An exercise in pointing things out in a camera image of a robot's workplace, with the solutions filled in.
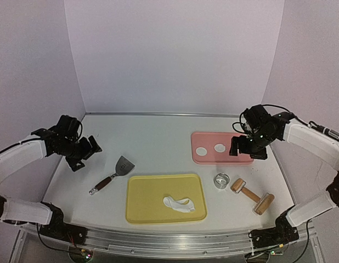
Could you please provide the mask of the freshly cut round wrapper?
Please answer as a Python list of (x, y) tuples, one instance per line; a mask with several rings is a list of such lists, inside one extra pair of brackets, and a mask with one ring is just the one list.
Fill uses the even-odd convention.
[(204, 147), (196, 148), (195, 152), (198, 156), (206, 156), (207, 155), (207, 150)]

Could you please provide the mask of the metal scraper with wooden handle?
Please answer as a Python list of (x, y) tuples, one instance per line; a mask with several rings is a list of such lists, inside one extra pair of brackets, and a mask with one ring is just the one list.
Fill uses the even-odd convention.
[(91, 190), (89, 190), (89, 194), (91, 196), (94, 195), (111, 183), (115, 177), (128, 175), (134, 168), (135, 165), (131, 161), (124, 156), (121, 156), (115, 165), (115, 172), (97, 183)]

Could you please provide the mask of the wooden double-ended rolling pin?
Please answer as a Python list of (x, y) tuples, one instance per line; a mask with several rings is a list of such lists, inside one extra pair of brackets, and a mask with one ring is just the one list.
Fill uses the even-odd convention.
[(263, 197), (259, 197), (254, 192), (245, 187), (245, 185), (246, 181), (239, 178), (232, 184), (230, 189), (236, 194), (243, 193), (246, 197), (254, 201), (256, 205), (253, 211), (257, 215), (263, 215), (264, 212), (271, 206), (275, 196), (273, 194), (266, 193)]

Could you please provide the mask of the white dough lump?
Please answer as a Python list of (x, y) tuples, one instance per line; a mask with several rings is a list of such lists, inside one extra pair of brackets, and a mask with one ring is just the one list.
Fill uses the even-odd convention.
[(194, 202), (189, 198), (175, 200), (171, 196), (167, 196), (163, 198), (163, 204), (180, 213), (191, 213), (196, 210)]

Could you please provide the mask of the yellow plastic tray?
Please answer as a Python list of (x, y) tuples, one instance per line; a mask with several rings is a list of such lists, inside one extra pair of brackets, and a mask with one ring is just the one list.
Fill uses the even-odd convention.
[(134, 225), (202, 221), (207, 207), (197, 174), (144, 175), (128, 180), (126, 220)]

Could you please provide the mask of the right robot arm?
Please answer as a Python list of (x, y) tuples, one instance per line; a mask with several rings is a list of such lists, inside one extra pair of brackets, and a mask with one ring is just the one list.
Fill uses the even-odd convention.
[(339, 133), (272, 104), (244, 109), (232, 127), (229, 154), (275, 159), (292, 196), (271, 226), (248, 233), (254, 248), (297, 241), (302, 225), (339, 208)]

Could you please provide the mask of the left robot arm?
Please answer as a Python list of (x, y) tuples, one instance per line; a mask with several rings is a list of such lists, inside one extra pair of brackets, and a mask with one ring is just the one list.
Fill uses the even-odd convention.
[(94, 136), (82, 133), (80, 120), (62, 115), (54, 126), (39, 128), (0, 150), (0, 223), (34, 224), (43, 236), (84, 242), (85, 227), (66, 222), (61, 208), (41, 200), (59, 158), (77, 172), (102, 151)]

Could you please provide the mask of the round dumpling wrapper left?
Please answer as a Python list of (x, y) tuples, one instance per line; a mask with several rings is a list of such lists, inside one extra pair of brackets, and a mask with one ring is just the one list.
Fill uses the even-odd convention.
[(223, 144), (216, 144), (216, 145), (214, 146), (214, 150), (215, 150), (216, 152), (218, 152), (218, 153), (223, 153), (223, 152), (226, 151), (226, 147), (225, 147), (225, 145), (223, 145)]

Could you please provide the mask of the pink plastic tray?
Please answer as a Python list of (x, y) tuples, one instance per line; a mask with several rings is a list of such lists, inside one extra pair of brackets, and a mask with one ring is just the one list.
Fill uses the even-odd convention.
[(231, 156), (231, 139), (238, 133), (196, 131), (191, 134), (192, 159), (196, 164), (251, 164), (253, 159), (247, 154)]

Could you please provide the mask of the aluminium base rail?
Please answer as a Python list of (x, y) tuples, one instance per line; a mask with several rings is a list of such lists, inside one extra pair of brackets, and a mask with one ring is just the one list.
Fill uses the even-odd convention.
[(299, 226), (293, 237), (271, 243), (265, 236), (245, 231), (183, 232), (121, 231), (68, 227), (65, 239), (47, 227), (25, 224), (19, 227), (9, 262), (111, 262), (125, 259), (208, 260), (244, 262), (264, 254), (266, 262), (324, 262), (312, 224)]

